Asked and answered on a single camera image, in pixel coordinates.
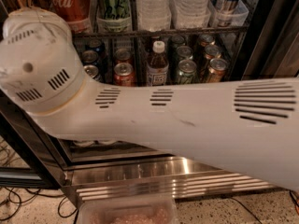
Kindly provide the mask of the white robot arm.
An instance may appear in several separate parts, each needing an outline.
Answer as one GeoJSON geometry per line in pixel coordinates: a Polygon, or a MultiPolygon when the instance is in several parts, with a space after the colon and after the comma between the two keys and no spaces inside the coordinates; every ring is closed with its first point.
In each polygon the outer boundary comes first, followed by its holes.
{"type": "Polygon", "coordinates": [[[0,88],[46,133],[125,141],[299,190],[299,79],[122,87],[92,79],[68,24],[39,7],[8,15],[0,88]]]}

